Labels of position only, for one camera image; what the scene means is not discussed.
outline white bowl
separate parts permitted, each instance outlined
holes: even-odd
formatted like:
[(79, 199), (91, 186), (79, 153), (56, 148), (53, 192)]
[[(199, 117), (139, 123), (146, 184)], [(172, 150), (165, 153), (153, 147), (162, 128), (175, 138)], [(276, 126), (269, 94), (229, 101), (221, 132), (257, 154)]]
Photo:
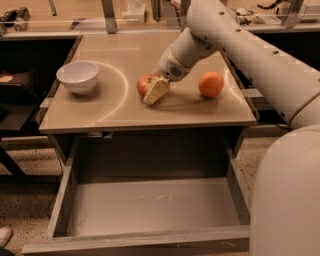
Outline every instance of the white bowl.
[(89, 61), (77, 61), (57, 71), (58, 80), (76, 94), (87, 94), (97, 85), (99, 67)]

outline open drawer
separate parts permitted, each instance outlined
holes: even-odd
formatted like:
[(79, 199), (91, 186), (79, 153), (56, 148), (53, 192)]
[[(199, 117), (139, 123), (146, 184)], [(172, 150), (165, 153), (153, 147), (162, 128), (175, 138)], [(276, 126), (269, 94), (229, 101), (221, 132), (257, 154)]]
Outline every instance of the open drawer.
[(24, 255), (247, 251), (249, 214), (223, 128), (78, 137), (48, 229)]

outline orange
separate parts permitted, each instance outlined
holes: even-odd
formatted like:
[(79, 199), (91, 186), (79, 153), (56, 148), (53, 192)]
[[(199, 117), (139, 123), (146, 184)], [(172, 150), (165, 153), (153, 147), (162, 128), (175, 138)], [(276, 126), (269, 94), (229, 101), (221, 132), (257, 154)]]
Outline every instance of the orange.
[(223, 85), (222, 75), (215, 71), (205, 72), (201, 75), (198, 82), (200, 93), (208, 98), (217, 97), (222, 92)]

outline floor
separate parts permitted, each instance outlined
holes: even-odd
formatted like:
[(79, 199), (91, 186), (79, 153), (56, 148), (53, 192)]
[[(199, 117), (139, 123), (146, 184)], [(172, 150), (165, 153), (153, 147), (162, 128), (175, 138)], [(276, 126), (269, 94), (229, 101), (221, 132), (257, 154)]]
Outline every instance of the floor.
[[(277, 137), (260, 137), (246, 138), (243, 141), (236, 159), (250, 191), (261, 156), (276, 139)], [(62, 165), (45, 137), (3, 140), (1, 146), (29, 175), (62, 174)], [(0, 166), (0, 174), (8, 174), (4, 166)], [(14, 232), (6, 246), (7, 250), (19, 256), (25, 244), (46, 239), (57, 188), (57, 184), (1, 184), (0, 226), (9, 225)], [(247, 256), (248, 253), (223, 255)]]

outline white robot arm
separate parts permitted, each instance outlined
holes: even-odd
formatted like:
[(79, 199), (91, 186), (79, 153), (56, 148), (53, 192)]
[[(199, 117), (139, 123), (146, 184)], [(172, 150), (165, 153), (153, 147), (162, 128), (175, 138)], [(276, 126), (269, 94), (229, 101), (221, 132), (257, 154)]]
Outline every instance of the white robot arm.
[(250, 255), (320, 255), (320, 72), (261, 40), (219, 0), (193, 0), (188, 27), (163, 53), (144, 102), (152, 104), (201, 58), (224, 51), (296, 129), (278, 139), (257, 170)]
[(217, 49), (226, 53), (288, 124), (298, 115), (303, 120), (295, 120), (295, 128), (320, 123), (320, 114), (301, 115), (304, 108), (320, 102), (319, 71), (242, 29), (219, 0), (191, 1), (187, 28), (163, 53), (154, 71), (162, 83), (153, 83), (144, 102), (154, 103), (169, 90), (170, 81), (182, 80), (200, 59)]

